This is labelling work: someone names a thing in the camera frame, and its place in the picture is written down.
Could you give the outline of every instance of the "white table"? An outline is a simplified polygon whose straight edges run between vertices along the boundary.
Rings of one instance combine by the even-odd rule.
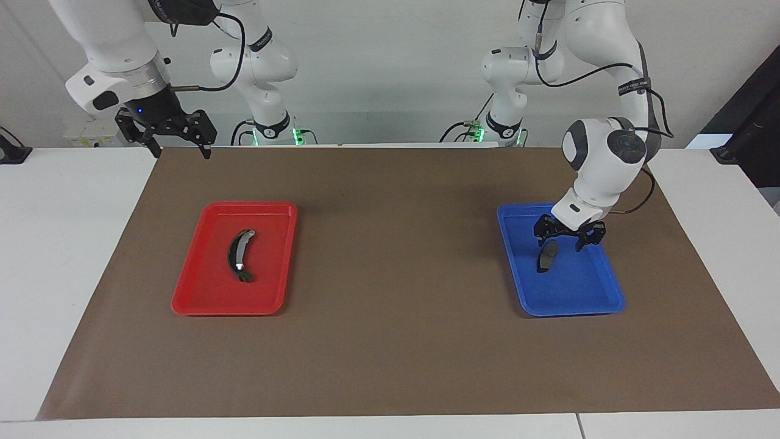
[[[0,167],[0,437],[775,438],[780,410],[534,416],[31,421],[154,160],[146,150],[38,149]],[[780,217],[737,167],[662,151],[661,188],[774,381]],[[743,258],[749,249],[750,259]]]

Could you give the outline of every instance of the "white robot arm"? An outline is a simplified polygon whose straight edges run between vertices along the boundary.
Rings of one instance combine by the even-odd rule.
[[[566,2],[569,49],[615,78],[623,117],[575,122],[563,153],[578,177],[553,216],[571,230],[604,219],[642,166],[661,147],[653,91],[642,45],[626,22],[624,0]]]
[[[235,86],[252,110],[256,138],[260,145],[288,144],[293,141],[290,126],[293,119],[285,107],[282,94],[271,85],[293,79],[298,72],[298,58],[274,38],[256,0],[223,0],[222,12],[238,17],[246,27],[246,50],[243,68]],[[223,20],[220,28],[238,39],[235,22]],[[233,76],[240,47],[219,48],[211,56],[214,75],[224,82]]]
[[[235,85],[249,103],[255,127],[260,137],[267,139],[265,143],[284,143],[293,138],[292,131],[287,130],[291,118],[271,83],[293,78],[298,60],[273,38],[256,0],[224,0],[221,9],[212,0],[50,3],[88,58],[88,64],[66,82],[68,92],[91,114],[100,116],[118,109],[115,120],[125,137],[148,146],[155,157],[161,149],[154,135],[179,136],[198,145],[205,158],[211,155],[216,129],[203,110],[184,113],[176,97],[181,91],[221,91]],[[144,29],[142,12],[147,9],[172,26],[207,26],[221,20],[226,34],[245,41],[243,48],[214,51],[212,69],[226,84],[213,88],[173,87],[165,68],[168,60],[160,56]]]
[[[154,135],[175,135],[192,141],[208,158],[217,131],[206,112],[187,114],[170,84],[165,60],[144,29],[133,0],[49,0],[51,7],[87,54],[88,64],[66,82],[84,110],[94,115],[116,113],[115,120],[130,141],[146,145],[155,157]],[[210,23],[219,14],[211,0],[176,0],[155,12],[183,12],[184,24]]]
[[[540,220],[543,227],[537,231],[542,241],[564,230],[582,237],[610,213],[655,156],[661,134],[671,133],[658,126],[644,50],[626,22],[625,0],[524,0],[519,21],[524,46],[496,49],[483,60],[484,77],[495,92],[482,122],[485,140],[514,143],[527,104],[520,85],[562,87],[602,70],[618,85],[622,116],[578,120],[566,132],[563,153],[578,177],[553,208],[555,218]],[[571,52],[597,69],[556,84],[563,71],[554,40],[561,21]]]
[[[560,27],[564,5],[551,3],[544,17],[547,31],[541,38],[537,28],[542,22],[544,5],[523,2],[518,17],[521,47],[502,47],[490,51],[482,58],[482,77],[493,87],[495,96],[489,112],[480,120],[484,128],[484,141],[495,141],[501,146],[517,142],[528,97],[521,91],[523,85],[542,84],[534,67],[536,44],[545,52],[553,50],[549,58],[539,61],[539,69],[545,80],[555,81],[563,73],[564,59],[555,51],[555,35]]]

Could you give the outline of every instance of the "red tray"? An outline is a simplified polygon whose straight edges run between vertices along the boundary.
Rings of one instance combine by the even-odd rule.
[[[184,316],[267,316],[285,300],[287,273],[298,217],[284,202],[217,202],[200,215],[173,310]],[[244,262],[254,275],[239,282],[228,266],[228,250],[242,230],[257,234],[246,247]]]

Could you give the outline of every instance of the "blue tray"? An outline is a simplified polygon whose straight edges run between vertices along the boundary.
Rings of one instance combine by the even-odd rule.
[[[574,251],[575,237],[557,237],[558,255],[547,273],[537,273],[539,256],[534,224],[552,204],[512,204],[498,209],[520,304],[536,317],[614,314],[626,300],[600,245]]]

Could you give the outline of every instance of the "brown paper mat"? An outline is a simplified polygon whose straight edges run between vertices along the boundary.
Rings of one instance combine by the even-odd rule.
[[[168,148],[38,417],[780,407],[660,192],[609,219],[625,312],[523,313],[496,209],[555,201],[574,176],[558,150]],[[224,200],[300,208],[277,316],[171,311],[200,211]]]

